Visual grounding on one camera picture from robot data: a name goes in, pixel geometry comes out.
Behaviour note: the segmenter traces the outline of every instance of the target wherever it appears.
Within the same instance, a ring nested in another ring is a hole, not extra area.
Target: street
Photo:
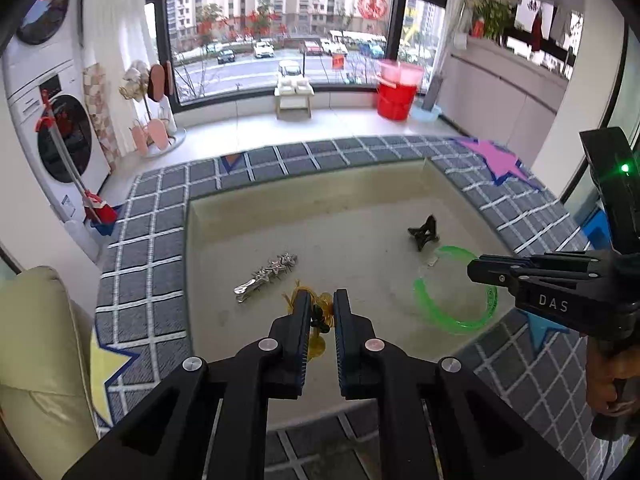
[[[284,59],[298,62],[302,69],[302,54],[297,50],[276,50],[275,57],[255,59],[252,54],[237,54],[236,61],[218,65],[215,57],[176,67],[175,82],[181,102],[247,88],[275,86],[278,64]],[[311,83],[343,83],[347,73],[356,73],[363,84],[375,83],[377,62],[358,52],[350,52],[343,70],[331,68],[330,56],[308,56],[305,75]]]

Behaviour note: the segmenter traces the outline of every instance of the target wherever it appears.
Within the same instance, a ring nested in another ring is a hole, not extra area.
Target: washing machine door
[[[69,0],[37,0],[15,35],[30,45],[49,41],[65,21],[68,6]]]
[[[59,95],[51,106],[65,146],[80,175],[91,159],[91,124],[84,107],[70,95]],[[71,182],[71,176],[53,143],[49,128],[42,124],[38,130],[38,153],[47,172],[59,182]]]

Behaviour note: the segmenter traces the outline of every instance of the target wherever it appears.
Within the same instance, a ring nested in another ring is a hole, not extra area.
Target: human hand
[[[629,379],[640,376],[640,346],[633,346],[620,354],[606,358],[598,350],[597,341],[587,341],[587,403],[604,415],[621,416],[640,408],[638,399],[615,404],[618,394],[614,379]]]

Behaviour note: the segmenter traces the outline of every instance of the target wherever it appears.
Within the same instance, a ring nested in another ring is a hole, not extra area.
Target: metal screw cap
[[[278,347],[278,342],[275,339],[267,337],[258,343],[258,348],[260,350],[264,350],[268,352],[270,350],[275,350]]]
[[[182,368],[184,368],[188,372],[199,370],[201,366],[202,359],[200,359],[199,357],[187,357],[184,361],[182,361]]]
[[[443,370],[446,370],[447,372],[450,372],[452,374],[459,372],[460,368],[462,368],[460,361],[458,361],[455,357],[447,357],[446,359],[443,359],[440,363],[440,366]]]
[[[385,347],[385,342],[381,339],[369,339],[364,343],[364,348],[372,352],[380,352]]]

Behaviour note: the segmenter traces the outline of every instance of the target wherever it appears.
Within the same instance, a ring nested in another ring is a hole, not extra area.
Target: white car
[[[273,47],[266,41],[258,41],[254,45],[255,57],[273,57]]]
[[[284,60],[278,65],[278,81],[284,77],[290,77],[292,79],[302,79],[302,70],[297,61]]]
[[[329,56],[333,56],[334,54],[344,54],[346,56],[348,53],[347,48],[343,44],[332,43],[331,41],[328,41],[327,43],[323,41],[322,50]]]
[[[331,45],[333,42],[331,40],[328,40],[326,38],[320,40],[320,46],[322,47],[322,51],[325,54],[329,53],[329,45]]]
[[[332,43],[329,47],[329,54],[332,56],[334,54],[344,54],[345,56],[349,53],[347,48],[341,43]]]

